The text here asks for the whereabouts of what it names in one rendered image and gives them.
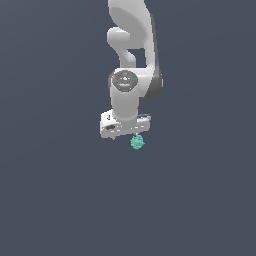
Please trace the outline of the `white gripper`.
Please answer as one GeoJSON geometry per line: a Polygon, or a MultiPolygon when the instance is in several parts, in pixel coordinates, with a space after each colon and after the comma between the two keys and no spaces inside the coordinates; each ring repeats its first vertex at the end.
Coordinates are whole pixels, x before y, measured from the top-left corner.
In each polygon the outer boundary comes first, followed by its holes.
{"type": "Polygon", "coordinates": [[[114,118],[113,110],[108,110],[101,114],[100,135],[102,138],[112,138],[112,140],[117,140],[116,137],[128,134],[137,137],[139,133],[149,130],[150,121],[150,114],[140,114],[134,121],[121,122],[114,118]]]}

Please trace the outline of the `small teal lumpy object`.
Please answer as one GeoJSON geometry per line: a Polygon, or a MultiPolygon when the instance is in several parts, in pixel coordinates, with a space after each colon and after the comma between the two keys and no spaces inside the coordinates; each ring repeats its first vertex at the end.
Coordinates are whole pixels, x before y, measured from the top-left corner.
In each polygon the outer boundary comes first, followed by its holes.
{"type": "Polygon", "coordinates": [[[134,136],[130,140],[130,142],[131,142],[131,146],[136,150],[139,150],[145,145],[143,137],[141,135],[134,136]]]}

